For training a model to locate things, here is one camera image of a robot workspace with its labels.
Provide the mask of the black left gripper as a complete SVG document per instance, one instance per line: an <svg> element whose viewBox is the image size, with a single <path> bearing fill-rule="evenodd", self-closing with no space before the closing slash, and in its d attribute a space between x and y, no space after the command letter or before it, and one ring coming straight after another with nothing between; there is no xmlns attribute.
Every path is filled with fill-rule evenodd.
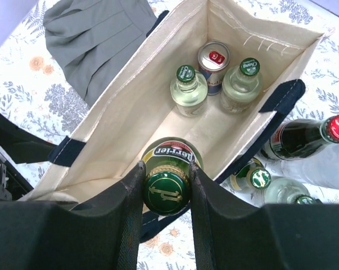
<svg viewBox="0 0 339 270"><path fill-rule="evenodd" d="M15 168L48 160L56 147L15 125L0 113L0 201L18 200L33 186Z"/></svg>

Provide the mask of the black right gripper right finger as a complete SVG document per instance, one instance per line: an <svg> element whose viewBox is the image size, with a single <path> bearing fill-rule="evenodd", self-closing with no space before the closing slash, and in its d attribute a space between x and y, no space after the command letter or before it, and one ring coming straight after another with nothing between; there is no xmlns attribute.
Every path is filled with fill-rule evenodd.
<svg viewBox="0 0 339 270"><path fill-rule="evenodd" d="M256 208L189 173L197 269L339 269L338 204Z"/></svg>

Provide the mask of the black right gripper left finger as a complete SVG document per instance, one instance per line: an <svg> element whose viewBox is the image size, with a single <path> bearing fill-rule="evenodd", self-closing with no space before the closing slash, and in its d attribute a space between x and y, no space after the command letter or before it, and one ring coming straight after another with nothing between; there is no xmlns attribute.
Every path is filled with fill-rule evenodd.
<svg viewBox="0 0 339 270"><path fill-rule="evenodd" d="M135 269L146 168L72 210L52 201L0 201L0 269Z"/></svg>

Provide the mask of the green Perrier bottle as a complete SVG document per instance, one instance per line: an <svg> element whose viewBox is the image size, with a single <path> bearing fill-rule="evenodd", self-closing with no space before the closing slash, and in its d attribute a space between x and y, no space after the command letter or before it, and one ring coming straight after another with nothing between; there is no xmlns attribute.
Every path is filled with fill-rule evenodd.
<svg viewBox="0 0 339 270"><path fill-rule="evenodd" d="M245 194L264 190L268 188L271 181L270 173L265 169L261 161L255 157L229 177L231 188Z"/></svg>
<svg viewBox="0 0 339 270"><path fill-rule="evenodd" d="M143 201L150 211L169 216L181 212L191 197L189 165L203 168L199 151L179 137L164 137L150 144L141 160L146 165Z"/></svg>

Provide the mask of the clear chang bottle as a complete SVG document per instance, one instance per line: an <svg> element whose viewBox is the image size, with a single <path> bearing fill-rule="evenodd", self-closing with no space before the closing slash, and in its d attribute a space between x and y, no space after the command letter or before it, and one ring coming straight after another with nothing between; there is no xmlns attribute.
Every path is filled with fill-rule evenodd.
<svg viewBox="0 0 339 270"><path fill-rule="evenodd" d="M261 192L263 204L317 204L309 190L297 180L287 177L276 177L268 188Z"/></svg>
<svg viewBox="0 0 339 270"><path fill-rule="evenodd" d="M253 57L229 68L222 81L220 103L229 113L241 113L251 106L263 88L260 63Z"/></svg>
<svg viewBox="0 0 339 270"><path fill-rule="evenodd" d="M207 81L191 65L178 67L176 77L171 80L170 93L179 112L184 116L195 117L206 109Z"/></svg>

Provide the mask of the dark cola bottle red cap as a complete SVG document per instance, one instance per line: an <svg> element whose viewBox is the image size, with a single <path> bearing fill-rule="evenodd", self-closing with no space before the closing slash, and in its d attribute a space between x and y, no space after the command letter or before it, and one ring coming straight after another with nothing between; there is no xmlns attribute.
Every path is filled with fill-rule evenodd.
<svg viewBox="0 0 339 270"><path fill-rule="evenodd" d="M332 144L339 144L339 115L324 121L296 119L283 123L259 154L269 160L294 161L311 157Z"/></svg>

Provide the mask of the Pocari Sweat plastic bottle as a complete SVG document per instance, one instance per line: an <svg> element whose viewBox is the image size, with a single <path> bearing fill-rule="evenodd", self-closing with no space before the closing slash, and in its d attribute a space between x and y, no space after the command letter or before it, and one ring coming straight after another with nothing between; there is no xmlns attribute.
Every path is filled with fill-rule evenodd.
<svg viewBox="0 0 339 270"><path fill-rule="evenodd" d="M281 171L302 183L339 190L339 144L301 160L282 161Z"/></svg>

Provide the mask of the clear Chang bottle back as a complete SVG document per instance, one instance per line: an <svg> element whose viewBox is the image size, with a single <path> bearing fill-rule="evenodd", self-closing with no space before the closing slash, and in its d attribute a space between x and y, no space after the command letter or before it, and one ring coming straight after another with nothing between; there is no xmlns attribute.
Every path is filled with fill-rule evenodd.
<svg viewBox="0 0 339 270"><path fill-rule="evenodd" d="M220 103L229 113L241 113L251 106L263 88L260 63L253 57L229 68L222 81Z"/></svg>

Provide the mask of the beige canvas tote bag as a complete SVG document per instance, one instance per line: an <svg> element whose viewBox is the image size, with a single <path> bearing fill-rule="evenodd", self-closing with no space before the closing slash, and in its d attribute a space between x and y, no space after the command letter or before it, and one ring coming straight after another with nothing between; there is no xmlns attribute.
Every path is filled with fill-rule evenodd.
<svg viewBox="0 0 339 270"><path fill-rule="evenodd" d="M324 29L279 15L254 16L237 1L182 1L114 77L71 136L50 155L50 166L24 201L83 203L120 181L157 139L179 137L201 154L204 172L221 182L254 156L304 94L301 80ZM261 66L263 91L246 111L224 112L219 97L206 111L182 116L170 97L181 64L197 65L207 41L230 50L230 64L247 57Z"/></svg>

